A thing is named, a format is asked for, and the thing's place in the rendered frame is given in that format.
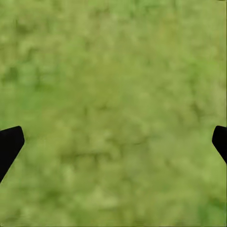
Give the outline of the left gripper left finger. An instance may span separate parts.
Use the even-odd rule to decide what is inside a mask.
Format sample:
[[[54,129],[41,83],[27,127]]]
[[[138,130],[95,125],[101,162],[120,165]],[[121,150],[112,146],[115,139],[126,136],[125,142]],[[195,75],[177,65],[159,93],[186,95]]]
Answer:
[[[0,131],[0,183],[25,143],[20,126]]]

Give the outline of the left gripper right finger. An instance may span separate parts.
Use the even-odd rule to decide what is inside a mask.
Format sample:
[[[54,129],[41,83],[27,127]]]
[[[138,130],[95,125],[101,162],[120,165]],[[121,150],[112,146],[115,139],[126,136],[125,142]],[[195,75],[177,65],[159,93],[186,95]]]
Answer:
[[[227,163],[227,127],[216,126],[212,143]]]

